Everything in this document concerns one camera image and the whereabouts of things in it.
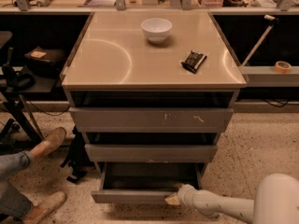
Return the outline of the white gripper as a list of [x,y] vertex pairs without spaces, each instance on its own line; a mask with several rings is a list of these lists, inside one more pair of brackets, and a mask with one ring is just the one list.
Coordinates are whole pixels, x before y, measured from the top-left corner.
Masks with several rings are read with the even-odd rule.
[[183,205],[190,207],[204,216],[207,215],[205,190],[197,190],[191,185],[183,185],[179,188],[178,194],[173,193],[164,200],[169,205]]

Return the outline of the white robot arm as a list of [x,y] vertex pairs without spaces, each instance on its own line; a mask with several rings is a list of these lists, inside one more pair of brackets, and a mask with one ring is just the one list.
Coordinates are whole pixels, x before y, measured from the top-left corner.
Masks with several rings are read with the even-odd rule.
[[284,174],[266,176],[253,200],[224,197],[185,184],[165,201],[190,207],[210,219],[224,214],[247,224],[299,224],[299,181]]

